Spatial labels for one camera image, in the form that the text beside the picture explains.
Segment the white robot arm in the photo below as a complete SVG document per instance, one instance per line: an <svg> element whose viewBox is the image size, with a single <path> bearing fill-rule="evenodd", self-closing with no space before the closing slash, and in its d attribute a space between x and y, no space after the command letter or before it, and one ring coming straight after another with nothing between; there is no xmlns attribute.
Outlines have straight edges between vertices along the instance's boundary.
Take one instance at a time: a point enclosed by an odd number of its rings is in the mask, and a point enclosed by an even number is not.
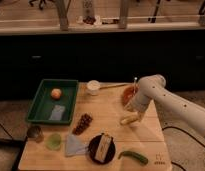
<svg viewBox="0 0 205 171"><path fill-rule="evenodd" d="M205 108L169 92L165 86L166 80L159 74L140 78L138 91L129 100L126 108L137 111L142 119L150 101L154 100L177 114L205 138Z"/></svg>

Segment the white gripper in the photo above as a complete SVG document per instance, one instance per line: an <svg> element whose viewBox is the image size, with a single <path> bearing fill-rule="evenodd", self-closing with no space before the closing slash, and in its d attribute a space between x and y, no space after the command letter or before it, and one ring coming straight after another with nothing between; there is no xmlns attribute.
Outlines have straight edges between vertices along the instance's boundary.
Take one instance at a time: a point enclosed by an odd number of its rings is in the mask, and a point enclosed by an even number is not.
<svg viewBox="0 0 205 171"><path fill-rule="evenodd" d="M138 121L141 122L145 111L150 104L150 98L141 91L138 91L126 104L125 108L129 111L137 111Z"/></svg>

